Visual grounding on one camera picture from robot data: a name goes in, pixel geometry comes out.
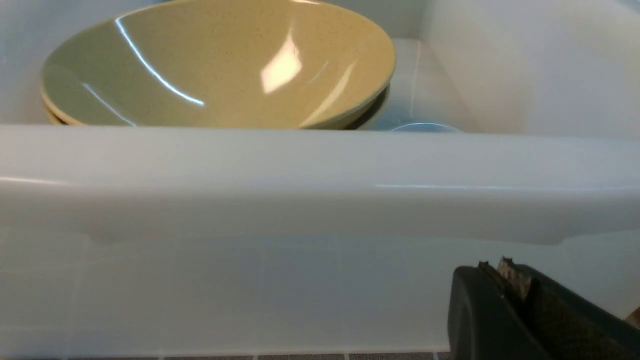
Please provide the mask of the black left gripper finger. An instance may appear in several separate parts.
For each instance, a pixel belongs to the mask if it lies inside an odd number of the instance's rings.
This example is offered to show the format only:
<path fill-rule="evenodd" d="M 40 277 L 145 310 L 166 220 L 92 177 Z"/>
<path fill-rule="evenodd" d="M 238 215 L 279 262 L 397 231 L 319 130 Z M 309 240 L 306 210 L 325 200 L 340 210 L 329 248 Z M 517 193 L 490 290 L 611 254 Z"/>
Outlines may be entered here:
<path fill-rule="evenodd" d="M 453 360 L 637 360 L 639 329 L 537 269 L 503 257 L 454 270 Z"/>

